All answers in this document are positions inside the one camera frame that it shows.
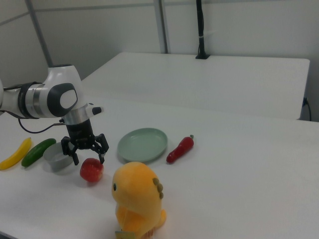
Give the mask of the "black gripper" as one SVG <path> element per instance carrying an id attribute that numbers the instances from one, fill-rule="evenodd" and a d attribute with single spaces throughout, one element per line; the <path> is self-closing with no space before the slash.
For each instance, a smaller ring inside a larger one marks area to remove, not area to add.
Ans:
<path id="1" fill-rule="evenodd" d="M 72 157 L 75 165 L 79 164 L 77 149 L 91 149 L 98 154 L 101 164 L 105 162 L 104 156 L 109 150 L 108 142 L 103 133 L 94 136 L 89 119 L 79 124 L 67 125 L 66 128 L 69 137 L 62 138 L 62 151 L 64 155 Z"/>

